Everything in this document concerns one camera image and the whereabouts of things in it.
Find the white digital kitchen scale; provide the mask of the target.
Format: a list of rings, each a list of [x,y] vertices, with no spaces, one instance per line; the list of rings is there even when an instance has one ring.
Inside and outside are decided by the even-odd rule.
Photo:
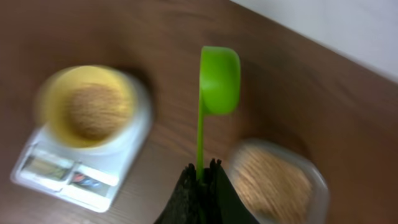
[[[109,209],[153,123],[146,87],[136,77],[119,72],[138,93],[133,121],[121,135],[102,146],[75,148],[54,140],[46,127],[37,124],[11,172],[15,184],[95,212]]]

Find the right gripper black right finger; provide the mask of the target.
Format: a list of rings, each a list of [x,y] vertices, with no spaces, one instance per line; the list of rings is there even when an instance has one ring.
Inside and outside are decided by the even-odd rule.
[[[244,206],[226,172],[221,160],[212,159],[205,168],[205,209],[207,223],[259,224]]]

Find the clear container of soybeans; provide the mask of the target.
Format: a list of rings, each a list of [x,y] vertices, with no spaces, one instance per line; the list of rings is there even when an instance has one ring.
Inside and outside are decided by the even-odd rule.
[[[322,224],[330,194],[308,159],[274,143],[239,144],[228,167],[239,198],[259,223]]]

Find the green plastic measuring scoop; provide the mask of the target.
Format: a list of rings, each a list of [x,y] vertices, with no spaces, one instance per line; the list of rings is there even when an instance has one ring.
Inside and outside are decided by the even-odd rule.
[[[204,46],[200,56],[197,179],[204,176],[203,124],[207,115],[232,113],[240,100],[241,63],[231,48]]]

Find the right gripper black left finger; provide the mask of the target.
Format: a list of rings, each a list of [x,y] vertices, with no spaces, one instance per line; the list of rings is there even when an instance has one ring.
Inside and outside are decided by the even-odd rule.
[[[164,210],[154,224],[200,223],[196,170],[189,164],[182,171]]]

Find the yellow plastic bowl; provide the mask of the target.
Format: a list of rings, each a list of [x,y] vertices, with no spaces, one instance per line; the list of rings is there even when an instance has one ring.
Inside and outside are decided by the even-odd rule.
[[[121,72],[99,65],[65,68],[40,87],[37,124],[51,137],[75,148],[102,146],[133,121],[138,93]]]

